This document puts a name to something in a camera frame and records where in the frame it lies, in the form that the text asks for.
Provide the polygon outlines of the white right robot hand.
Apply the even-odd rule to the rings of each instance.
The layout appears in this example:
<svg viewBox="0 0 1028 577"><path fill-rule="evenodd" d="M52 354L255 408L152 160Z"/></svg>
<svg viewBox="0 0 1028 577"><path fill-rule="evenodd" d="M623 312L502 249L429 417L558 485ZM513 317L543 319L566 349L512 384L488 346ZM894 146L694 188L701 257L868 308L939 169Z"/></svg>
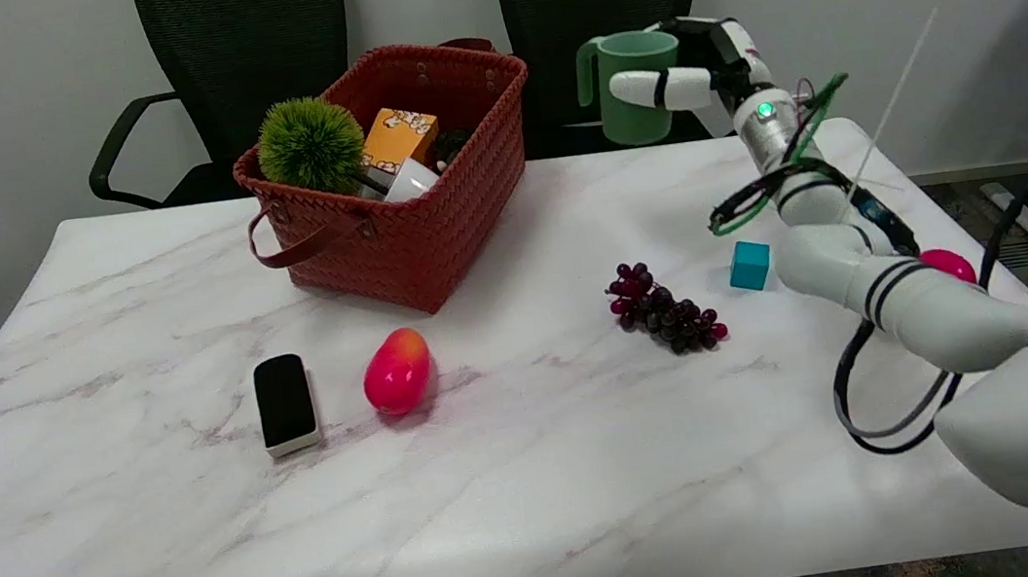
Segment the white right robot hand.
<svg viewBox="0 0 1028 577"><path fill-rule="evenodd" d="M576 57L580 104L599 100L605 139L631 148L665 140L676 112L718 97L734 113L774 83L736 19L665 17L589 39Z"/></svg>

